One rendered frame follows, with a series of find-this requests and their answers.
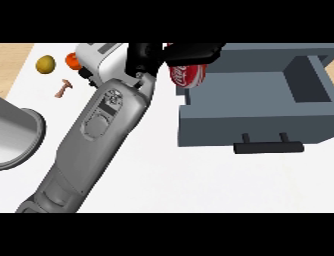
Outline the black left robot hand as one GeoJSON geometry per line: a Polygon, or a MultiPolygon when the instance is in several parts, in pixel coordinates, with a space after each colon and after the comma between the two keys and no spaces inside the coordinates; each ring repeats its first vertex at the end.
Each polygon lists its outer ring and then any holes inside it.
{"type": "Polygon", "coordinates": [[[191,66],[213,63],[220,57],[225,43],[173,43],[163,47],[161,43],[130,43],[127,48],[126,74],[137,73],[157,76],[160,66],[191,66]]]}

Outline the red soda can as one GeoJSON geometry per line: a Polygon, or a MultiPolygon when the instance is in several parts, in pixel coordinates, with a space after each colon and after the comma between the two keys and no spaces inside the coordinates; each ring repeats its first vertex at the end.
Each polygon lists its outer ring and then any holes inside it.
{"type": "Polygon", "coordinates": [[[170,68],[173,83],[185,89],[197,87],[205,78],[207,65],[176,66],[170,68]]]}

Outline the grey-blue drawer cabinet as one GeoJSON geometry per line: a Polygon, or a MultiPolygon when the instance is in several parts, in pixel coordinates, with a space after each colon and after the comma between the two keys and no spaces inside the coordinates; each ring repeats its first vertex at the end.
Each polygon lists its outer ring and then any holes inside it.
{"type": "Polygon", "coordinates": [[[208,96],[236,107],[332,103],[334,84],[325,71],[332,60],[334,43],[228,43],[202,84],[177,88],[176,94],[186,103],[208,96]]]}

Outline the grey-blue drawer front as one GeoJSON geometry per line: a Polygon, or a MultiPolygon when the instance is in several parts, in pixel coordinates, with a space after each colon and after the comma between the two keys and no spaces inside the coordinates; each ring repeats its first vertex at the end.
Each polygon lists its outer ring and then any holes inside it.
{"type": "Polygon", "coordinates": [[[253,142],[316,144],[334,137],[334,102],[186,105],[179,110],[177,145],[229,146],[248,134],[253,142]]]}

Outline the orange fruit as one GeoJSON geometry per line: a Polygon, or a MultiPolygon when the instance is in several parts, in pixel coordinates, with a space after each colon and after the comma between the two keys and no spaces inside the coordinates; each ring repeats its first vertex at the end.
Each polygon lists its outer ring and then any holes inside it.
{"type": "Polygon", "coordinates": [[[70,53],[65,57],[65,63],[73,70],[80,70],[81,65],[75,56],[75,53],[70,53]]]}

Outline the small pink-brown item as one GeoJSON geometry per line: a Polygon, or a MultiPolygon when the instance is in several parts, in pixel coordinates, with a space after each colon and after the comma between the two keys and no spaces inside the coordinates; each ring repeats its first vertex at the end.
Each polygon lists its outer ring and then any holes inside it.
{"type": "Polygon", "coordinates": [[[64,83],[64,85],[62,85],[59,91],[58,91],[56,94],[55,94],[55,97],[56,97],[56,98],[62,98],[64,93],[65,93],[65,90],[67,90],[68,88],[73,89],[73,84],[71,84],[71,82],[70,82],[67,79],[62,79],[62,83],[64,83]]]}

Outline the yellow lemon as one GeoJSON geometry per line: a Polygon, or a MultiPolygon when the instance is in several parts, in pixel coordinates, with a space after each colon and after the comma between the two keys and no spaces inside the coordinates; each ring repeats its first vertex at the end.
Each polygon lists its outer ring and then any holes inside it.
{"type": "Polygon", "coordinates": [[[55,70],[56,62],[50,55],[44,55],[36,63],[36,69],[40,74],[50,74],[55,70]]]}

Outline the grey metal pot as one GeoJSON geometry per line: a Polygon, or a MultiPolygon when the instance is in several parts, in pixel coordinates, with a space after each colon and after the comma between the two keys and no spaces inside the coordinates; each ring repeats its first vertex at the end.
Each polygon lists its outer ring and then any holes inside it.
{"type": "Polygon", "coordinates": [[[0,98],[0,170],[19,166],[34,155],[46,135],[37,111],[18,108],[0,98]]]}

